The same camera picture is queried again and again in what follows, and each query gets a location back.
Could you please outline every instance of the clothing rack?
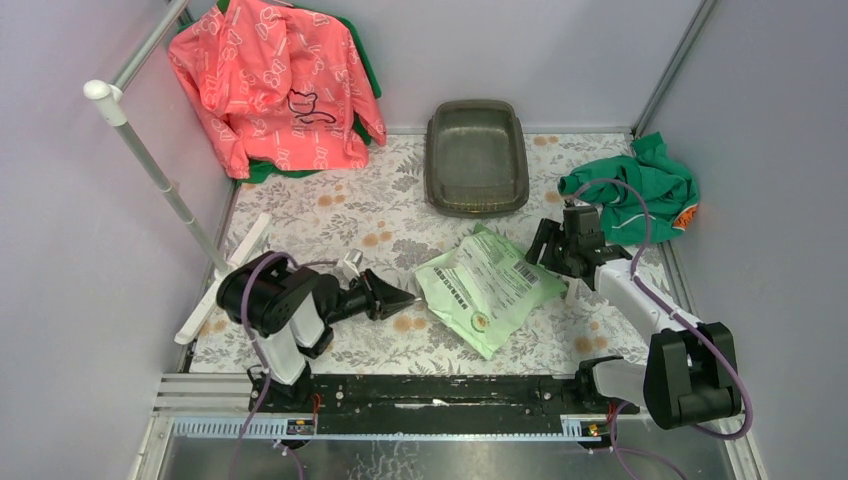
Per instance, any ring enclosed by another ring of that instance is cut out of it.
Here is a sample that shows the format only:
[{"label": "clothing rack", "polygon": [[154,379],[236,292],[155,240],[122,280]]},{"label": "clothing rack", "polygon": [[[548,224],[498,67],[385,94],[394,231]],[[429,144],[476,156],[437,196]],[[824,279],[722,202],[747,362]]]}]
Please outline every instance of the clothing rack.
[{"label": "clothing rack", "polygon": [[95,79],[86,82],[83,86],[85,96],[94,102],[94,105],[106,122],[124,140],[130,152],[132,152],[136,160],[138,160],[142,168],[147,172],[147,175],[162,193],[162,196],[165,197],[165,200],[171,205],[174,213],[183,221],[189,233],[191,233],[194,240],[200,245],[200,248],[203,249],[206,256],[209,257],[209,260],[215,266],[212,285],[209,286],[200,303],[197,304],[183,327],[174,337],[174,341],[182,345],[190,343],[197,337],[200,328],[215,308],[215,295],[218,287],[221,285],[221,281],[228,273],[247,262],[251,254],[256,250],[256,247],[264,240],[267,235],[268,226],[271,223],[270,215],[267,213],[259,214],[256,222],[244,239],[242,239],[238,248],[236,248],[229,259],[225,259],[211,237],[200,226],[197,218],[188,208],[188,205],[186,205],[176,188],[174,188],[174,184],[159,167],[156,159],[153,158],[153,155],[144,145],[144,141],[139,138],[135,129],[130,125],[126,113],[124,113],[124,110],[118,103],[138,71],[141,70],[150,58],[153,49],[162,42],[165,34],[173,26],[177,18],[183,14],[188,6],[188,2],[189,0],[173,0],[168,5],[168,11],[165,12],[162,20],[127,60],[111,83]]}]

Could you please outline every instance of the table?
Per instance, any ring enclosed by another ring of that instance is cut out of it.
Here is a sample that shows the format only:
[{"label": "table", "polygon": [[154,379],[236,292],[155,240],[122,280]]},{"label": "table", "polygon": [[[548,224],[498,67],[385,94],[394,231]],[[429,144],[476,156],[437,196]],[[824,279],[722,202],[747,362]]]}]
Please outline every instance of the table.
[{"label": "table", "polygon": [[[541,218],[561,220],[556,191],[575,166],[629,154],[624,134],[527,135],[530,199],[518,212],[481,223],[529,247]],[[453,248],[477,220],[444,217],[425,200],[422,135],[391,135],[372,147],[362,170],[333,170],[301,179],[270,177],[237,193],[225,249],[231,251],[260,212],[273,221],[264,250],[286,251],[299,262],[364,252],[362,268],[419,293],[413,269]],[[648,249],[640,271],[664,291],[659,252]],[[335,339],[311,361],[313,373],[334,374],[572,374],[580,361],[621,355],[644,363],[647,346],[615,307],[574,282],[572,298],[534,310],[491,360],[483,359],[419,303],[389,319],[364,315],[333,326]],[[190,372],[237,373],[258,364],[242,327],[216,311],[194,349]]]}]

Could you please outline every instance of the sleeve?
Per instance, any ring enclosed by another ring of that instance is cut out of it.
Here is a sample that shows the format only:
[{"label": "sleeve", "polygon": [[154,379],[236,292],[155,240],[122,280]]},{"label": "sleeve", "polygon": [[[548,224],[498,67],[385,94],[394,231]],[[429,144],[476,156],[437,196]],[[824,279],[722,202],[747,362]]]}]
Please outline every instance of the sleeve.
[{"label": "sleeve", "polygon": [[386,124],[383,122],[383,115],[380,113],[380,107],[377,106],[377,99],[374,98],[374,91],[371,90],[371,83],[368,81],[368,75],[365,73],[365,67],[362,65],[350,32],[347,34],[347,45],[347,64],[351,80],[350,99],[353,110],[359,115],[362,125],[377,144],[385,145]]},{"label": "sleeve", "polygon": [[[196,70],[195,61],[192,60],[197,56],[195,44],[196,37],[190,30],[177,35],[168,47],[171,67],[194,108],[203,130],[212,142],[215,155],[227,175],[236,179],[249,178],[250,168],[241,138],[230,128],[225,119],[218,118],[203,105],[201,92],[195,80],[199,72]],[[207,82],[204,89],[210,88],[214,88],[214,85]],[[204,94],[214,95],[215,92],[205,91]]]}]

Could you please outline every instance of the round logo on bag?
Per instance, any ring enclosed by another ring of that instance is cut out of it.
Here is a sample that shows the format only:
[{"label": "round logo on bag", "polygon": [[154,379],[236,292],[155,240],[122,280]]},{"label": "round logo on bag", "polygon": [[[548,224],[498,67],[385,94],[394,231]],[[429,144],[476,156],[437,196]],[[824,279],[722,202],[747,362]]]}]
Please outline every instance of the round logo on bag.
[{"label": "round logo on bag", "polygon": [[475,332],[485,333],[488,326],[489,317],[487,317],[485,313],[474,312],[471,314],[471,328],[474,329]]}]

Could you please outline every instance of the robotic arm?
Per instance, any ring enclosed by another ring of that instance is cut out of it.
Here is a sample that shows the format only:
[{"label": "robotic arm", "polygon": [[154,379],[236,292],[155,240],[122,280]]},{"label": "robotic arm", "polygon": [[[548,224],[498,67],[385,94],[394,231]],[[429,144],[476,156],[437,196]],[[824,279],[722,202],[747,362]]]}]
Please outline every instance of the robotic arm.
[{"label": "robotic arm", "polygon": [[[646,365],[616,356],[581,362],[576,380],[585,402],[627,400],[646,407],[664,429],[731,417],[741,411],[740,391],[715,356],[643,289],[668,305],[675,305],[672,299],[634,283],[630,254],[620,245],[606,245],[595,207],[567,203],[562,224],[542,220],[525,260],[582,279],[617,307],[649,345]],[[680,309],[674,313],[695,325],[735,370],[733,336],[727,327],[702,323]]]}]

